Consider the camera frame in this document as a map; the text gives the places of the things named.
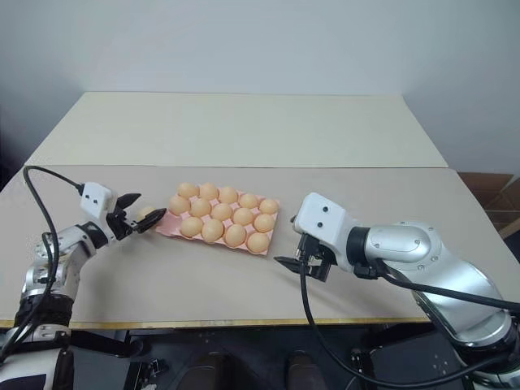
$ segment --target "egg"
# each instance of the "egg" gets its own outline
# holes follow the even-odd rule
[[[278,211],[278,202],[272,199],[264,199],[258,207],[263,214],[274,214]]]
[[[275,226],[275,219],[268,214],[260,214],[254,219],[253,226],[261,233],[269,232],[273,230]]]
[[[211,218],[218,219],[219,221],[225,221],[230,219],[233,214],[233,209],[227,203],[219,203],[213,207],[211,211]]]
[[[245,227],[243,227],[242,225],[231,225],[226,230],[224,240],[226,241],[227,245],[231,246],[232,248],[235,248],[245,241],[246,234],[247,231],[245,230]]]
[[[236,190],[233,187],[224,187],[221,188],[219,191],[219,200],[222,203],[235,203],[238,199],[238,193],[236,193]]]
[[[195,217],[189,217],[180,224],[180,232],[183,236],[193,237],[202,230],[202,220]]]
[[[242,226],[249,225],[253,222],[253,212],[250,209],[242,207],[241,209],[235,210],[233,214],[233,222],[238,223]]]
[[[180,197],[179,195],[175,195],[174,197],[170,198],[170,201],[168,202],[168,210],[173,215],[181,215],[182,213],[189,211],[190,205],[189,200],[184,199],[183,197]]]
[[[198,196],[198,187],[191,183],[181,183],[177,187],[177,193],[184,199]]]
[[[248,249],[254,254],[259,254],[269,246],[269,237],[264,233],[253,233],[247,240]]]
[[[206,200],[199,198],[192,203],[192,210],[189,212],[193,217],[202,217],[211,212],[211,204]]]
[[[238,204],[248,209],[258,206],[258,199],[252,193],[245,193],[240,197]]]
[[[200,197],[203,197],[204,199],[211,201],[219,197],[219,191],[214,184],[206,183],[201,185]]]
[[[136,221],[137,222],[142,221],[145,218],[145,216],[148,215],[149,213],[151,213],[152,211],[155,211],[155,207],[152,207],[152,206],[143,207],[137,213]]]
[[[215,242],[224,233],[224,225],[217,219],[210,219],[202,227],[202,238],[205,242]]]

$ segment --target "black cable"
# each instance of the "black cable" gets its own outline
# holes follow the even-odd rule
[[[45,284],[45,290],[43,291],[40,301],[31,309],[29,314],[25,316],[24,320],[19,324],[18,328],[16,329],[15,333],[10,337],[10,339],[3,345],[2,351],[0,352],[0,364],[2,364],[7,356],[9,356],[10,353],[14,350],[16,345],[20,344],[24,339],[33,332],[36,327],[37,323],[34,322],[31,324],[31,327],[20,337],[20,334],[24,331],[24,329],[27,327],[27,325],[34,320],[35,315],[38,311],[38,309],[41,306],[41,303],[48,298],[50,295],[50,291],[52,289],[52,286],[54,284],[55,278],[56,278],[56,272],[58,270],[59,265],[59,241],[58,241],[58,233],[56,232],[56,228],[54,226],[54,223],[52,221],[52,218],[50,217],[49,211],[47,211],[45,205],[43,204],[43,201],[40,198],[40,195],[38,194],[36,188],[33,185],[33,182],[31,181],[31,178],[29,177],[29,172],[31,170],[35,171],[42,171],[49,175],[52,175],[54,177],[57,177],[58,179],[61,179],[65,181],[66,183],[74,186],[79,193],[82,193],[83,191],[83,185],[77,184],[76,182],[68,179],[67,177],[60,175],[59,173],[56,173],[54,171],[51,171],[49,169],[43,168],[43,167],[37,167],[37,166],[26,166],[23,170],[23,176],[25,183],[28,186],[29,192],[31,193],[32,197],[34,198],[36,204],[40,208],[41,213],[43,214],[45,221],[47,222],[47,225],[49,226],[50,233],[43,233],[41,235],[41,240],[43,242],[43,245],[45,246],[45,250],[47,252],[47,262],[48,262],[48,270],[50,271],[50,275],[47,277],[47,283]],[[47,235],[50,234],[50,238],[52,241],[52,245],[54,248],[54,253],[50,250],[49,242],[47,241]]]
[[[460,301],[468,301],[473,303],[478,303],[480,305],[497,307],[499,309],[510,310],[515,313],[520,312],[520,303],[511,302],[511,301],[503,301],[501,299],[495,299],[490,297],[482,297],[480,295],[469,294],[467,292],[460,292],[455,290],[449,290],[447,288],[429,286],[427,284],[419,284],[407,282],[404,280],[398,280],[396,278],[391,277],[385,272],[381,272],[380,276],[385,279],[387,282],[402,288],[407,288],[409,290],[420,291],[421,293],[430,293],[435,295],[442,295],[444,297],[458,299]]]
[[[325,352],[327,352],[328,355],[332,358],[332,360],[334,362],[336,362],[338,364],[338,366],[343,368],[345,371],[348,371],[351,375],[354,375],[354,376],[358,377],[359,379],[369,382],[371,384],[375,384],[377,386],[381,386],[384,388],[412,388],[412,389],[432,388],[434,386],[440,386],[441,384],[446,384],[453,380],[460,379],[465,375],[468,375],[474,371],[478,371],[486,366],[490,366],[491,364],[503,362],[508,357],[507,353],[502,353],[502,354],[496,355],[494,357],[488,357],[479,363],[473,364],[473,365],[463,368],[459,371],[455,371],[451,374],[447,374],[447,375],[441,376],[439,378],[425,380],[423,382],[394,383],[394,382],[386,382],[384,380],[379,380],[379,379],[373,378],[373,377],[365,375],[365,374],[359,372],[358,370],[356,370],[355,368],[352,368],[351,366],[343,363],[343,361],[332,351],[331,347],[325,340],[325,337],[319,331],[318,325],[316,325],[316,322],[314,321],[312,313],[310,312],[309,297],[307,296],[306,265],[304,262],[300,263],[300,284],[301,284],[301,300],[303,301],[303,308],[305,310],[305,316],[307,317],[307,321],[309,321],[309,325],[312,328],[312,330],[314,331],[314,334],[316,335],[316,337],[318,337],[319,343],[322,345],[323,349],[325,349]]]

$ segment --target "pink egg tray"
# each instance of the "pink egg tray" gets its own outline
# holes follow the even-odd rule
[[[242,194],[244,194],[245,192],[244,191],[240,191],[237,189],[236,191],[238,193],[238,199],[240,199],[240,197],[242,196]],[[260,204],[264,199],[267,199],[267,197],[264,197],[264,196],[261,196],[261,195],[255,195],[258,199],[258,204]],[[189,201],[191,203],[193,203],[194,201],[196,201],[199,197],[195,196],[195,197],[190,197],[189,198]],[[278,206],[279,206],[279,211],[280,212],[280,201],[274,199],[276,201],[276,203],[278,203]],[[210,204],[211,204],[211,209],[213,210],[213,207],[215,207],[216,205],[218,205],[220,203],[220,201],[218,199],[213,199],[210,201]],[[234,202],[234,203],[230,203],[229,206],[233,209],[233,213],[235,212],[236,209],[239,209],[241,208],[241,206],[238,204],[238,201]],[[253,221],[254,219],[259,216],[262,212],[258,209],[258,207],[255,207],[253,209],[251,209],[251,211],[253,212],[253,215],[254,215],[254,218],[253,218]],[[271,214],[271,216],[273,217],[273,219],[275,220],[275,226],[276,226],[276,217],[278,216],[278,212],[274,213],[274,214]],[[168,211],[164,217],[162,217],[161,221],[158,223],[157,227],[155,228],[155,231],[157,233],[160,233],[162,234],[163,236],[168,236],[168,237],[182,237],[186,240],[200,240],[200,241],[204,241],[204,239],[202,238],[202,235],[199,233],[197,234],[196,236],[193,236],[193,237],[187,237],[187,236],[184,236],[181,232],[180,232],[180,225],[182,224],[182,221],[184,221],[185,219],[191,217],[190,213],[189,212],[184,212],[182,213],[181,215],[177,216],[177,215],[174,215],[172,214],[170,211]],[[202,222],[205,223],[206,221],[208,221],[209,219],[211,219],[211,217],[209,215],[204,215],[202,217],[200,217]],[[226,229],[228,229],[228,227],[230,227],[231,225],[233,225],[233,221],[232,219],[225,219],[224,221],[222,221],[223,225],[224,225],[224,231],[226,231]],[[241,245],[238,245],[238,246],[235,246],[235,247],[231,247],[229,246],[226,241],[224,240],[223,236],[220,237],[217,241],[215,242],[206,242],[207,244],[220,244],[220,245],[225,245],[227,246],[229,249],[242,249],[242,250],[246,250],[247,252],[250,252],[251,254],[258,254],[258,255],[262,255],[262,256],[265,256],[267,255],[267,251],[269,250],[269,246],[267,246],[267,249],[264,250],[263,252],[259,252],[259,253],[254,253],[252,252],[251,250],[249,250],[249,248],[247,247],[247,240],[249,238],[249,236],[253,233],[256,233],[257,230],[254,228],[253,224],[250,223],[249,225],[246,225],[244,226],[246,232],[247,232],[247,235],[246,235],[246,238],[245,238],[245,241],[243,244]],[[273,235],[273,231],[275,229],[273,228],[272,230],[270,230],[269,232],[266,232],[264,234],[266,234],[268,237],[269,237],[269,245],[271,244],[271,238],[272,238],[272,235]]]

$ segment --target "floor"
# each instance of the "floor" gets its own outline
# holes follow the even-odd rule
[[[352,347],[360,345],[361,327],[323,327],[335,351],[350,359]],[[351,376],[344,373],[321,349],[308,327],[231,328],[205,331],[169,331],[146,337],[151,350],[133,361],[165,359],[168,372],[152,384],[157,389],[174,390],[190,363],[210,351],[229,353],[241,362],[242,375],[237,388],[284,389],[284,364],[295,349],[304,349],[320,365],[331,390],[343,390]],[[130,359],[75,349],[77,390],[123,389]],[[376,351],[375,373],[380,379],[414,381],[442,375],[459,365],[449,344],[438,334],[407,341]],[[350,389],[356,389],[354,382]],[[462,389],[460,382],[439,389]]]

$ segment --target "white wall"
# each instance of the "white wall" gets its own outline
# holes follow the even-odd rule
[[[448,163],[520,174],[515,0],[3,0],[2,155],[85,90],[402,93]]]

